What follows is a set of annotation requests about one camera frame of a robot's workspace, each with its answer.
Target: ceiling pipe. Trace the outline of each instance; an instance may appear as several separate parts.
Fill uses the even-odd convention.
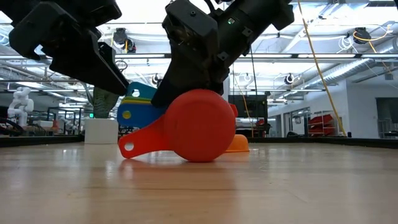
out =
[[[6,68],[0,68],[0,77],[3,77],[3,78],[8,78],[8,79],[13,79],[14,81],[16,81],[15,83],[16,84],[18,84],[17,82],[31,82],[31,83],[37,83],[37,82],[40,82],[40,83],[48,83],[48,84],[43,84],[43,86],[46,86],[47,88],[53,88],[53,86],[51,86],[51,85],[49,85],[49,83],[52,83],[53,81],[52,80],[32,80],[32,79],[27,79],[27,80],[21,80],[21,74],[24,74],[24,75],[32,75],[32,73],[34,74],[34,76],[35,77],[39,77],[39,78],[43,78],[43,77],[41,77],[39,74],[36,74],[36,73],[34,73],[34,72],[31,72],[31,71],[28,71],[27,73],[25,72],[25,71],[21,71],[21,72],[19,72],[20,70],[23,70],[23,69],[15,69],[15,68],[12,68],[12,67],[6,67]],[[5,79],[0,79],[0,83],[11,83],[11,82],[4,82],[4,81],[9,81],[9,80],[5,80]],[[62,88],[62,89],[65,89],[65,86],[63,86],[63,85],[58,85],[58,84],[54,84],[55,86],[57,86],[57,87],[59,87],[59,88]]]
[[[308,29],[316,26],[322,19],[323,16],[325,15],[330,15],[332,12],[334,12],[334,9],[337,8],[339,4],[327,4],[319,13],[318,17],[310,20],[308,23]],[[292,49],[297,43],[300,42],[300,40],[305,37],[307,34],[305,32],[305,28],[303,27],[300,31],[297,32],[297,34],[293,37],[293,39],[286,45],[284,49],[282,49],[279,53],[286,53],[290,49]]]
[[[41,76],[41,75],[39,75],[37,73],[31,72],[29,70],[26,70],[26,69],[23,69],[21,67],[18,67],[17,65],[13,65],[11,63],[8,63],[8,62],[2,61],[2,60],[0,60],[0,65],[4,65],[4,66],[7,66],[7,67],[12,68],[14,70],[17,70],[21,74],[24,74],[24,75],[27,75],[27,76],[34,76],[34,77],[43,78],[43,76]]]
[[[5,30],[0,29],[0,37],[1,37],[0,44],[3,46],[9,46],[10,40],[8,38],[8,33]]]
[[[79,83],[79,80],[0,80],[0,83],[32,82],[32,83]]]
[[[128,37],[134,40],[141,40],[141,41],[148,41],[148,42],[169,42],[169,39],[165,34],[135,34],[135,33],[128,33]],[[333,34],[333,35],[314,35],[313,40],[334,40],[344,37],[343,34]],[[112,38],[112,34],[105,34],[102,36],[102,40],[108,40]],[[275,38],[283,38],[283,39],[294,39],[295,35],[291,34],[261,34],[257,40],[269,40]]]
[[[398,70],[398,67],[392,68],[392,69],[389,69],[389,70],[384,69],[382,72],[375,73],[375,74],[368,75],[368,76],[366,76],[366,77],[362,77],[362,78],[359,78],[359,79],[357,79],[357,80],[354,80],[353,83],[361,83],[361,82],[366,81],[366,80],[369,80],[369,79],[371,79],[371,78],[376,78],[376,77],[384,76],[385,74],[388,74],[388,73],[390,73],[390,72],[394,72],[394,71],[396,71],[396,70]]]
[[[376,46],[375,49],[379,54],[398,54],[398,38],[395,37],[393,39],[387,40]],[[373,50],[368,50],[364,54],[373,54],[373,53],[374,53]],[[337,83],[338,81],[349,78],[369,68],[373,68],[376,65],[377,62],[374,59],[371,58],[361,59],[355,62],[337,65],[323,72],[323,77],[326,81],[326,84]],[[310,81],[307,81],[305,85],[299,85],[294,89],[303,90],[307,88],[313,88],[321,84],[322,84],[321,78],[315,77]],[[294,94],[294,91],[282,95],[281,97],[285,97],[291,94]]]
[[[338,2],[338,3],[345,3],[345,4],[367,4],[369,0],[300,0],[302,4],[306,3],[331,3],[331,2]],[[291,4],[297,4],[297,0],[293,0]]]

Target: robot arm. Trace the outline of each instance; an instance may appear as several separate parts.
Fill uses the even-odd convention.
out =
[[[27,98],[30,93],[30,88],[28,87],[19,87],[17,91],[14,93],[14,97],[19,97],[21,99]]]
[[[8,106],[8,114],[14,114],[12,111],[14,111],[15,107],[20,104],[21,101],[20,100],[16,100],[14,99],[11,104]]]
[[[175,0],[165,8],[162,26],[172,61],[152,99],[156,107],[196,88],[222,94],[229,66],[249,53],[265,29],[273,24],[281,30],[294,21],[291,0],[235,0],[225,11],[205,1],[211,6],[209,15],[189,0]],[[51,70],[126,94],[128,82],[114,63],[115,51],[98,43],[101,34],[95,28],[121,16],[115,0],[0,0],[0,10],[13,20],[11,47],[24,57],[40,60],[34,52],[40,44],[52,57]]]
[[[26,106],[25,106],[25,111],[26,112],[32,112],[34,109],[34,102],[32,99],[27,99],[26,101]]]

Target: white wall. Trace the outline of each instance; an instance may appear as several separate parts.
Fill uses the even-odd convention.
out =
[[[230,79],[229,79],[229,76],[228,76],[228,78],[225,79],[224,82],[223,82],[223,88],[224,88],[223,98],[227,102],[228,102],[228,96],[229,96],[229,83],[230,83]]]
[[[336,109],[342,117],[343,127],[346,132],[352,133],[353,138],[379,138],[376,98],[398,97],[398,89],[380,80],[375,78],[373,82],[369,80],[363,83],[344,80],[339,82],[338,86],[329,86]],[[303,101],[294,101],[294,103],[290,101],[288,105],[270,108],[269,116],[306,107],[310,107],[312,113],[332,110],[326,92],[315,92],[307,94]]]
[[[292,118],[292,126],[293,126],[293,132],[297,134],[305,134],[305,123],[304,123],[304,117],[301,116],[299,117],[301,122],[300,124],[296,124],[295,118]]]
[[[347,84],[346,81],[343,80],[338,83],[337,86],[329,86],[329,91],[333,98],[333,102],[335,107],[339,113],[339,116],[342,117],[343,127],[348,132],[350,130],[349,123],[349,113],[348,113],[348,100],[347,100]],[[328,98],[328,95],[325,91],[323,92],[310,92],[309,94],[304,96],[303,101],[291,101],[288,102],[288,105],[276,106],[269,108],[269,116],[276,116],[281,114],[283,117],[284,113],[289,113],[291,111],[303,109],[309,107],[311,113],[319,112],[319,111],[331,111],[333,110]]]
[[[398,97],[398,90],[389,85],[350,84],[347,91],[353,138],[379,138],[376,98]]]

